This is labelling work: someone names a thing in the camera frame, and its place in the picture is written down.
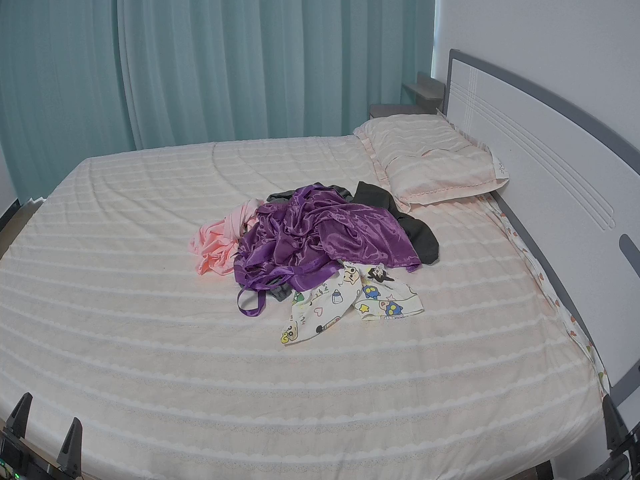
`pillowcase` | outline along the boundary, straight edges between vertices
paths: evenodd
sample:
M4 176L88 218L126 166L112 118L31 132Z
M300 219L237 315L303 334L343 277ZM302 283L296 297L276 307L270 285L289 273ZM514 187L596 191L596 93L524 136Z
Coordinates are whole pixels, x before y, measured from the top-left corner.
M353 131L371 156L380 181L406 211L500 188L509 174L490 149L437 115L396 115Z

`floor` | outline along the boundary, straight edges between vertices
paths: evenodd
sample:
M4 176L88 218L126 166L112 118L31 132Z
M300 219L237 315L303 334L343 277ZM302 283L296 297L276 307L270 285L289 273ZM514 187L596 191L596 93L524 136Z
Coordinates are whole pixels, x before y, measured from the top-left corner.
M20 231L22 231L22 228L24 228L29 219L34 213L36 213L36 210L40 208L43 202L43 199L39 199L37 201L30 200L15 213L4 229L0 230L0 258L2 258L6 250L9 249L9 245L12 244L13 240L18 236ZM0 420L0 426L4 426L4 421ZM40 454L48 460L52 460L52 458L48 458L44 452L40 452ZM548 463L537 466L537 471L535 467L524 470L523 472L512 476L508 480L551 480L553 476L550 475L550 467L547 470L546 464ZM94 478L87 474L84 474L84 477Z

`clothes pile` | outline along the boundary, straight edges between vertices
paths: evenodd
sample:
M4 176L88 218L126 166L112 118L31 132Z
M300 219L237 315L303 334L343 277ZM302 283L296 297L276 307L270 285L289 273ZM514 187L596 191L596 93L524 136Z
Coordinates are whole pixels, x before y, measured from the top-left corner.
M309 339L340 320L351 306L363 319L402 318L423 311L416 293L385 268L409 272L438 258L438 241L427 224L399 212L386 190L360 182L356 194L320 183L235 208L224 220L204 225L189 243L200 256L199 274L213 270L258 293L258 316L266 294L282 301L294 291L281 343Z

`white wall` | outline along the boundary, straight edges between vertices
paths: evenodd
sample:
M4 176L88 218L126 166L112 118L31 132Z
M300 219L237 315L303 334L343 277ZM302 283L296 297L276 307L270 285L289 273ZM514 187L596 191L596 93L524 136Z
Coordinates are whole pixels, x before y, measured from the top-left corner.
M9 177L9 169L7 169L6 162L4 161L2 146L0 146L0 216L7 211L16 197L13 183Z
M433 75L443 82L451 48L546 87L640 149L640 0L437 0ZM620 411L628 426L640 420L640 390ZM588 474L605 443L600 425L556 457L556 478Z

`mattress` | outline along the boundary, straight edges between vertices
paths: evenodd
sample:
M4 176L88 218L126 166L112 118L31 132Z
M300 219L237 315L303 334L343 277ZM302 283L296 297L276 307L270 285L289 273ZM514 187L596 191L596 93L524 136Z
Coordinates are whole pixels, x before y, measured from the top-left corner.
M233 276L187 244L249 197L378 183L354 136L209 143L88 159L0 261L0 411L57 456L74 416L103 480L487 479L569 448L602 417L597 377L477 198L412 209L440 259L392 270L425 311L280 343Z

